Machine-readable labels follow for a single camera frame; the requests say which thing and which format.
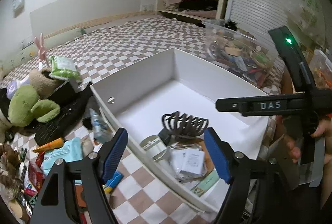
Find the screw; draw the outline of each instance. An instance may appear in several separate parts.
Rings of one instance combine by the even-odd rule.
[[[277,164],[277,160],[275,158],[271,158],[271,159],[269,159],[269,163],[272,165],[275,165],[275,164]]]
[[[236,159],[242,159],[244,157],[244,154],[242,152],[235,152],[234,156]]]
[[[114,103],[114,100],[115,100],[115,98],[110,97],[110,98],[107,100],[107,103],[108,103],[108,104],[113,104],[113,103]]]
[[[57,159],[56,161],[55,161],[55,164],[57,164],[57,165],[60,165],[60,164],[62,164],[63,163],[63,159]]]
[[[92,152],[88,155],[89,159],[95,159],[98,156],[96,152]]]

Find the cardboard box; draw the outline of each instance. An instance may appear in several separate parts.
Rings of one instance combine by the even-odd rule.
[[[45,178],[43,171],[33,161],[29,161],[28,178],[39,193],[42,189]]]

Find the green plush toy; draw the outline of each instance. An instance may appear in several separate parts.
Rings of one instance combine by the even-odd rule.
[[[15,92],[9,104],[8,118],[13,126],[26,127],[34,119],[32,107],[39,100],[39,95],[32,85],[22,85]]]
[[[32,107],[31,112],[38,122],[47,123],[60,113],[60,106],[52,100],[43,99]]]
[[[60,106],[49,99],[40,100],[32,85],[22,85],[9,104],[8,118],[13,126],[26,127],[34,118],[46,123],[60,113]]]

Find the brown and white checkered blanket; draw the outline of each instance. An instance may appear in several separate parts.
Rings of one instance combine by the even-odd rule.
[[[124,25],[98,29],[63,46],[48,51],[48,55],[72,58],[83,78],[82,86],[93,83],[150,55],[175,47],[206,59],[205,30],[192,24],[164,17],[127,22]],[[3,80],[6,87],[12,80],[23,79],[32,69],[38,68],[39,59],[11,71]],[[280,93],[281,71],[273,68],[262,90],[270,95]],[[271,117],[263,139],[260,156],[265,157],[273,138],[275,118]],[[83,138],[88,131],[81,125],[67,136]],[[26,161],[35,160],[31,149],[37,147],[34,135],[16,134],[13,148],[27,148]],[[200,213],[190,208],[168,187],[156,179],[128,150],[118,170],[124,179],[113,192],[112,208],[122,224],[204,224],[215,217],[214,213]]]

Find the white drawer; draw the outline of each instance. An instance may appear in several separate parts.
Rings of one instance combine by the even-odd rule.
[[[127,129],[128,147],[137,158],[165,185],[202,211],[218,212],[228,185],[219,182],[220,193],[216,195],[220,205],[211,205],[152,161],[139,143],[161,131],[163,114],[180,111],[209,119],[209,126],[233,150],[255,159],[268,122],[268,117],[217,112],[218,98],[266,94],[232,73],[175,48],[121,69],[91,89],[112,127]]]

